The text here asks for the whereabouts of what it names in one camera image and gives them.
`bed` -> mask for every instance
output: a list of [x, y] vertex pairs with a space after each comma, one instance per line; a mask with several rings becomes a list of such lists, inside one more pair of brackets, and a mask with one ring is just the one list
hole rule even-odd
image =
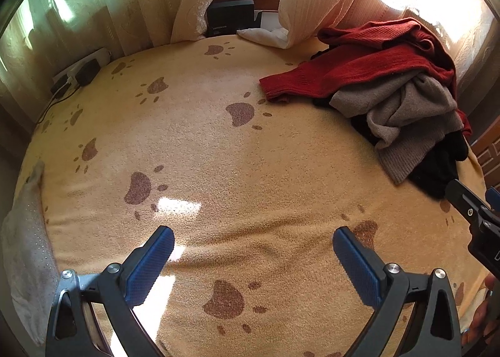
[[[445, 269], [463, 316], [486, 272], [459, 213], [407, 181], [394, 186], [339, 113], [264, 99], [259, 78], [324, 48], [312, 38], [279, 51], [237, 36], [157, 47], [112, 62], [54, 106], [17, 192], [41, 158], [58, 269], [102, 271], [170, 226], [174, 252], [136, 308], [165, 355], [340, 357], [372, 313], [332, 250], [334, 230], [349, 226], [406, 271]], [[458, 172], [484, 198], [470, 150]]]

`blue gripper pad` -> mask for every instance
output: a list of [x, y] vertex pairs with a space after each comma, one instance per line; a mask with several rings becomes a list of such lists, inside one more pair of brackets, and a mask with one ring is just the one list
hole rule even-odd
[[168, 257], [172, 254], [174, 243], [172, 229], [160, 226], [143, 247], [135, 249], [125, 260], [124, 297], [130, 308], [144, 303]]
[[376, 253], [356, 239], [348, 227], [333, 233], [333, 251], [337, 255], [363, 304], [377, 309], [383, 301], [384, 264]]

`finger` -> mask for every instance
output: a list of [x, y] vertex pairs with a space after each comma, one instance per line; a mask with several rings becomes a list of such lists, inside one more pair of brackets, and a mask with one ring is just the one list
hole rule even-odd
[[[488, 335], [492, 330], [494, 330], [498, 326], [498, 324], [499, 324], [498, 320], [488, 322], [488, 324], [486, 325], [486, 328], [484, 329], [484, 335], [485, 336]], [[492, 338], [494, 336], [495, 335], [493, 335], [490, 338], [486, 339], [486, 344], [489, 345], [489, 343], [492, 341]]]
[[486, 285], [486, 288], [488, 288], [489, 290], [493, 290], [493, 286], [495, 285], [496, 281], [497, 279], [495, 278], [495, 276], [493, 274], [490, 274], [484, 280], [484, 285]]
[[479, 337], [478, 329], [469, 329], [462, 334], [462, 345], [466, 345]]
[[472, 318], [471, 325], [469, 326], [472, 329], [478, 328], [484, 321], [486, 314], [488, 312], [488, 300], [484, 300], [476, 309], [474, 313], [474, 317]]

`pile of clothes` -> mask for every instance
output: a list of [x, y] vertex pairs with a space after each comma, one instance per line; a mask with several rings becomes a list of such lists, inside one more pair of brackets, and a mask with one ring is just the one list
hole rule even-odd
[[452, 58], [439, 40], [413, 18], [369, 22], [359, 28], [324, 28], [329, 48], [290, 72], [260, 80], [268, 100], [289, 94], [313, 98], [351, 119], [374, 145], [395, 184], [408, 178], [436, 199], [458, 179], [472, 134], [457, 109]]

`brown paw print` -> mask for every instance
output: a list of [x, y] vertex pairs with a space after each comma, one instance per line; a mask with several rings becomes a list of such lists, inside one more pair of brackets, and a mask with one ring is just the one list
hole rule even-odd
[[[90, 161], [92, 158], [94, 158], [98, 154], [98, 150], [96, 148], [96, 140], [97, 137], [94, 137], [92, 140], [90, 140], [85, 147], [83, 147], [83, 144], [80, 144], [78, 148], [82, 148], [82, 155], [81, 157], [75, 157], [73, 159], [74, 162], [77, 162], [80, 158], [82, 158], [82, 161]], [[80, 164], [77, 166], [77, 169], [74, 172], [78, 172], [80, 170]], [[88, 165], [85, 166], [85, 169], [83, 170], [83, 173], [87, 173], [88, 171]]]
[[52, 124], [53, 118], [54, 118], [54, 113], [51, 113], [50, 117], [44, 123], [41, 123], [41, 125], [38, 125], [36, 127], [35, 131], [38, 131], [41, 128], [42, 130], [41, 130], [40, 134], [47, 132], [47, 128]]
[[[163, 81], [163, 77], [160, 77], [153, 81], [147, 88], [146, 92], [149, 93], [150, 95], [155, 95], [157, 93], [163, 92], [165, 89], [168, 88], [168, 85]], [[143, 95], [142, 92], [139, 92], [136, 97], [141, 97]], [[153, 102], [156, 103], [158, 102], [159, 96], [154, 97]], [[141, 101], [139, 104], [143, 104], [147, 98], [141, 98]]]
[[[302, 355], [304, 357], [314, 357], [314, 353], [312, 351], [304, 351]], [[342, 353], [340, 351], [336, 351], [335, 353], [327, 354], [324, 357], [342, 357]]]
[[[45, 218], [47, 216], [47, 211], [48, 211], [48, 206], [45, 206], [45, 209], [43, 210], [43, 217]], [[45, 224], [48, 225], [50, 222], [50, 219], [45, 219]]]
[[[251, 291], [258, 290], [262, 287], [260, 281], [252, 281], [248, 283], [248, 289]], [[232, 284], [225, 280], [216, 280], [213, 283], [212, 298], [203, 305], [203, 311], [217, 319], [235, 319], [240, 316], [245, 308], [245, 301], [242, 293], [237, 290]], [[252, 307], [252, 311], [256, 314], [265, 314], [268, 308], [261, 305]], [[252, 328], [243, 323], [242, 330], [250, 334]], [[226, 328], [222, 325], [217, 326], [217, 331], [220, 335], [226, 334]]]
[[[443, 199], [441, 202], [439, 202], [439, 207], [441, 208], [441, 210], [445, 214], [448, 214], [449, 211], [452, 209], [451, 203], [449, 203], [446, 199]], [[455, 219], [453, 218], [453, 215], [449, 215], [449, 219], [452, 221], [452, 223], [455, 223]], [[444, 221], [446, 222], [446, 226], [449, 226], [448, 217], [445, 217]]]
[[[153, 172], [158, 173], [163, 170], [163, 165], [154, 168]], [[153, 185], [149, 177], [143, 172], [133, 172], [130, 177], [130, 186], [128, 187], [128, 192], [123, 200], [127, 205], [140, 205], [143, 203], [151, 194], [151, 189]], [[164, 183], [157, 186], [157, 190], [163, 192], [168, 189], [168, 186]], [[158, 205], [156, 203], [151, 203], [149, 206], [153, 212], [158, 212]], [[141, 214], [138, 211], [134, 212], [134, 217], [137, 220], [141, 220]]]
[[455, 304], [460, 306], [463, 302], [463, 286], [464, 282], [461, 282], [458, 286], [457, 292], [455, 292]]
[[[224, 47], [223, 46], [208, 46], [208, 50], [205, 52], [205, 56], [214, 56], [213, 59], [218, 59], [218, 57], [216, 57], [217, 55], [219, 55], [221, 52], [224, 51]], [[224, 55], [226, 56], [230, 56], [231, 53], [230, 52], [225, 52]]]
[[[247, 92], [243, 95], [243, 97], [247, 98], [250, 95], [251, 93]], [[257, 105], [261, 105], [264, 103], [266, 103], [265, 99], [259, 99], [257, 101]], [[255, 108], [250, 103], [246, 102], [231, 103], [230, 105], [226, 106], [226, 111], [232, 117], [233, 127], [246, 125], [255, 116]], [[271, 113], [264, 112], [262, 113], [262, 116], [272, 117], [273, 115], [271, 115]], [[252, 125], [252, 128], [254, 130], [262, 130], [262, 127], [259, 125]]]
[[77, 120], [80, 117], [80, 115], [82, 114], [82, 112], [83, 112], [83, 109], [80, 109], [80, 105], [77, 104], [76, 111], [74, 113], [71, 112], [69, 114], [71, 116], [71, 118], [69, 120], [65, 120], [64, 124], [67, 125], [69, 123], [70, 126], [74, 126], [75, 124], [77, 124]]
[[[357, 205], [357, 209], [361, 214], [366, 212], [363, 205]], [[351, 221], [351, 218], [345, 213], [342, 213], [340, 216], [344, 221]], [[351, 230], [362, 245], [374, 250], [373, 240], [378, 230], [378, 224], [376, 222], [372, 220], [364, 220]]]
[[132, 64], [131, 62], [134, 62], [135, 59], [132, 58], [130, 60], [128, 60], [128, 62], [126, 62], [126, 60], [122, 59], [118, 65], [116, 67], [114, 67], [113, 71], [111, 71], [111, 79], [114, 79], [114, 76], [119, 73], [120, 75], [123, 75], [123, 70], [125, 68], [131, 68], [132, 67]]
[[352, 232], [362, 245], [368, 247], [369, 249], [375, 250], [373, 240], [375, 238], [377, 230], [377, 223], [371, 220], [366, 220], [362, 221], [359, 225], [352, 229]]

